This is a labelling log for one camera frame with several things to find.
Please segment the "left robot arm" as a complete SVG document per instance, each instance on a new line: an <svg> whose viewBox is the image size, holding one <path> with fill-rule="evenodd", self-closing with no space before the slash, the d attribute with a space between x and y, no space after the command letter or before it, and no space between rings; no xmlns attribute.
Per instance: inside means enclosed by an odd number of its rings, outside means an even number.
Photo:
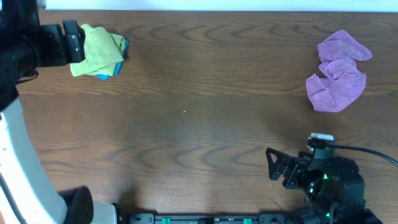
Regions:
<svg viewBox="0 0 398 224"><path fill-rule="evenodd" d="M85 33L74 20L42 25L40 0L1 1L1 215L6 223L118 224L119 210L95 202L90 190L57 191L27 132L17 86L40 67L85 58Z"/></svg>

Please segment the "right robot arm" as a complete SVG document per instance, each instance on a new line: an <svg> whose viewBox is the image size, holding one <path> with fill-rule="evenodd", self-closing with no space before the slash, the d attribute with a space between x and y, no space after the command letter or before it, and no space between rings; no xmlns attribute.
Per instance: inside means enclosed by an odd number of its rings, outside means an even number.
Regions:
<svg viewBox="0 0 398 224"><path fill-rule="evenodd" d="M306 206L284 215L282 223L381 224L366 208L364 179L355 161L335 156L332 147L297 157L267 148L270 180L305 192Z"/></svg>

